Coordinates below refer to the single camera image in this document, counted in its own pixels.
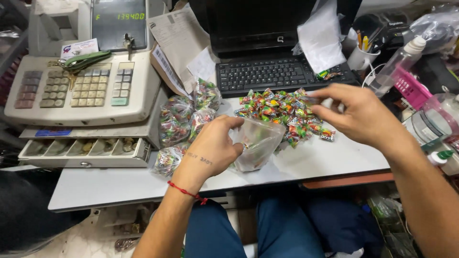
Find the hand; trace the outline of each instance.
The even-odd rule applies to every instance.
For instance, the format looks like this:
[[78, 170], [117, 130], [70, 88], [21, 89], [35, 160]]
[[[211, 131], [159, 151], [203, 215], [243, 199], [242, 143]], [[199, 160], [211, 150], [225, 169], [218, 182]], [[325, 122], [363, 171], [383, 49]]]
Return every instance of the hand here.
[[[419, 148], [414, 137], [369, 89], [331, 84], [311, 96], [333, 99], [331, 109], [314, 105], [312, 111], [349, 139], [372, 146], [384, 155], [392, 154], [397, 148]], [[345, 106], [344, 113], [337, 109], [340, 103]]]
[[188, 191], [197, 193], [209, 177], [227, 169], [243, 150], [241, 143], [233, 145], [228, 132], [242, 126], [243, 123], [242, 118], [221, 115], [205, 124], [183, 156], [172, 181]]

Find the left hand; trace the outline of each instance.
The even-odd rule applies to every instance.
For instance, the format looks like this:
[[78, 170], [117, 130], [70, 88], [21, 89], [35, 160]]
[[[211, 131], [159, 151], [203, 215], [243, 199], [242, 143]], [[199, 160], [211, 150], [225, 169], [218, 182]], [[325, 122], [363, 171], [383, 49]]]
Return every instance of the left hand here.
[[175, 170], [172, 182], [197, 193], [209, 177], [227, 169], [243, 151], [242, 144], [233, 144], [228, 132], [243, 123], [242, 118], [221, 115], [205, 124]]

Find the green bottle cap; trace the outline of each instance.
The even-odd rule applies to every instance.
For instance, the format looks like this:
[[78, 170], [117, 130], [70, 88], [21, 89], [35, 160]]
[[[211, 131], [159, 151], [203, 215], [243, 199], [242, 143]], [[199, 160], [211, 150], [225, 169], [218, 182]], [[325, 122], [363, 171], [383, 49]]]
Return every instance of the green bottle cap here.
[[448, 159], [448, 158], [451, 157], [453, 154], [454, 154], [454, 151], [441, 151], [441, 152], [437, 153], [437, 156], [438, 156], [440, 159]]

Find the blue pants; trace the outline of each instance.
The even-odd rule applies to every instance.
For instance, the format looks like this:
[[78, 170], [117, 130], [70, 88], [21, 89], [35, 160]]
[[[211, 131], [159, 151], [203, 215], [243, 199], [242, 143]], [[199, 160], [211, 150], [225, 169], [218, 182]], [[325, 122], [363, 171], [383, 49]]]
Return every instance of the blue pants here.
[[[246, 257], [239, 236], [218, 203], [196, 203], [186, 232], [185, 258]], [[259, 258], [323, 258], [319, 237], [300, 206], [267, 198], [257, 205]]]

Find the wrist tattoo text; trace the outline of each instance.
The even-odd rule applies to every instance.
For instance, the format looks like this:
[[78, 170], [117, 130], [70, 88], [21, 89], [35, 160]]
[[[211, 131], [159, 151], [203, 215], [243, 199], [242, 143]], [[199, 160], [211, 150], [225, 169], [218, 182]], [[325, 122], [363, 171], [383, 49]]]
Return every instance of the wrist tattoo text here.
[[[197, 157], [198, 157], [198, 155], [196, 155], [196, 154], [194, 154], [194, 153], [191, 153], [191, 152], [187, 152], [186, 155], [187, 155], [187, 156], [190, 156], [190, 157], [192, 157], [192, 158], [197, 158]], [[200, 157], [200, 158], [201, 158], [200, 160], [201, 160], [202, 162], [204, 162], [205, 164], [212, 165], [212, 161], [209, 161], [209, 160], [207, 160], [207, 159], [204, 158], [204, 157]]]

